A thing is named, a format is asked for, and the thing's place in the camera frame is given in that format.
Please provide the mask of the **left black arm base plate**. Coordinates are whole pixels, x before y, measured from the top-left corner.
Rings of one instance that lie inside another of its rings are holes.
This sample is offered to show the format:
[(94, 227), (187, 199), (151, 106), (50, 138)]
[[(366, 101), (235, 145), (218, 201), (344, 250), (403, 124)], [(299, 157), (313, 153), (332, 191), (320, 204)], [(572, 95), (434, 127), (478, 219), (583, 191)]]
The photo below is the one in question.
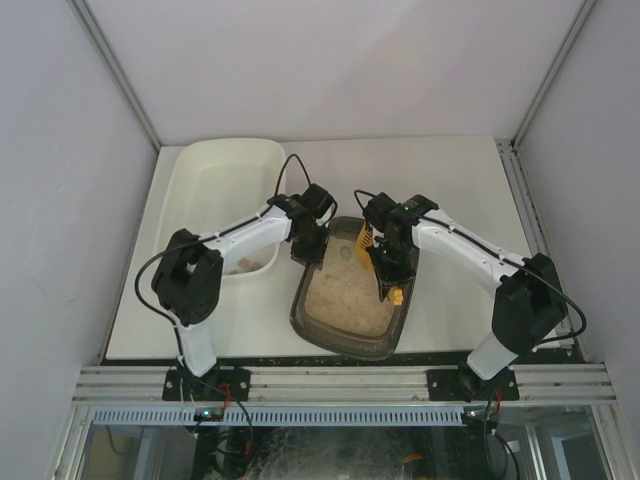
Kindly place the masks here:
[(174, 402), (236, 399), (244, 402), (248, 399), (250, 385), (251, 372), (244, 368), (214, 369), (203, 378), (194, 376), (188, 370), (175, 368), (165, 375), (162, 399)]

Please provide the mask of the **yellow litter scoop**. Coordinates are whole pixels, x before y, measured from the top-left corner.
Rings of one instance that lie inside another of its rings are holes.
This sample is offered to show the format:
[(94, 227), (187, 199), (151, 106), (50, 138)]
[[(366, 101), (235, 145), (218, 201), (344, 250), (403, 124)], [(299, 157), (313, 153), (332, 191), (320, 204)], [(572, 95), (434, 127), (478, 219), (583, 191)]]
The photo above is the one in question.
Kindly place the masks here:
[[(361, 265), (366, 271), (375, 272), (374, 263), (371, 259), (369, 248), (373, 246), (373, 231), (367, 221), (364, 221), (355, 242), (355, 254)], [(394, 307), (401, 306), (404, 303), (403, 289), (397, 285), (392, 285), (386, 292), (378, 286), (380, 301), (388, 300)]]

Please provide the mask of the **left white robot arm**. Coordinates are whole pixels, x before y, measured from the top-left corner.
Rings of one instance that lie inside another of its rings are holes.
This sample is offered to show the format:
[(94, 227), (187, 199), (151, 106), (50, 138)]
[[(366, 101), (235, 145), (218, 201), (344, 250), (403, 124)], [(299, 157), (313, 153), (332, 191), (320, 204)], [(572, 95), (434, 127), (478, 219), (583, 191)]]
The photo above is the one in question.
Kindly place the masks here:
[(147, 260), (134, 277), (137, 300), (166, 319), (176, 338), (180, 367), (201, 378), (217, 364), (210, 338), (210, 317), (219, 303), (223, 274), (236, 262), (264, 247), (290, 245), (290, 258), (303, 266), (323, 261), (329, 224), (338, 202), (323, 187), (307, 182), (301, 194), (280, 191), (289, 155), (280, 168), (274, 194), (256, 213), (209, 234), (183, 228), (174, 232), (166, 248)]

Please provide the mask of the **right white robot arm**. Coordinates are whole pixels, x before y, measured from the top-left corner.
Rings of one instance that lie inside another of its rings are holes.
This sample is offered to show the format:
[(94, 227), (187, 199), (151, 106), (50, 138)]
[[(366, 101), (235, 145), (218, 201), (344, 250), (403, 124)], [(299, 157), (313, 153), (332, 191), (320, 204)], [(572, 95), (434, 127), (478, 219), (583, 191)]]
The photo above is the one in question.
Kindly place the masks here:
[(525, 257), (491, 244), (454, 221), (439, 205), (417, 194), (399, 203), (384, 192), (357, 189), (364, 225), (357, 255), (374, 272), (379, 297), (395, 306), (415, 279), (410, 257), (435, 254), (474, 279), (492, 298), (491, 328), (457, 368), (459, 391), (471, 400), (521, 356), (540, 346), (580, 336), (583, 309), (561, 287), (553, 260)]

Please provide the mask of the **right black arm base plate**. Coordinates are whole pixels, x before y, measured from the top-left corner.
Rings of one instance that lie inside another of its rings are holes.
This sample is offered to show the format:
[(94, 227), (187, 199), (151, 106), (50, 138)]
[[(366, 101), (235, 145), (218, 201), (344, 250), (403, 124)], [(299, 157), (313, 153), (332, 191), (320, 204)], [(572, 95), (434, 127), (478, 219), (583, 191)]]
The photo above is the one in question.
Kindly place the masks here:
[(481, 401), (488, 400), (492, 393), (500, 393), (507, 401), (520, 399), (515, 374), (509, 369), (490, 380), (482, 380), (471, 370), (462, 368), (429, 369), (426, 381), (432, 401)]

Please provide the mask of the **brown litter box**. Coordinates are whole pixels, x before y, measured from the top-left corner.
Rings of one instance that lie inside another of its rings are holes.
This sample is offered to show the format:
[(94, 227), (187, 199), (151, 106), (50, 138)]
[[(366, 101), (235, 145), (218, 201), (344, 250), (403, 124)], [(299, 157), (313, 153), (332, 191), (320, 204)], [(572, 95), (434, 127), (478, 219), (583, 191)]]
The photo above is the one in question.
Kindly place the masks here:
[[(415, 282), (403, 289), (404, 303), (380, 301), (375, 273), (364, 270), (355, 242), (364, 221), (341, 216), (330, 222), (323, 262), (304, 270), (290, 310), (299, 337), (324, 350), (361, 360), (394, 354), (409, 312)], [(352, 256), (343, 259), (342, 247)]]

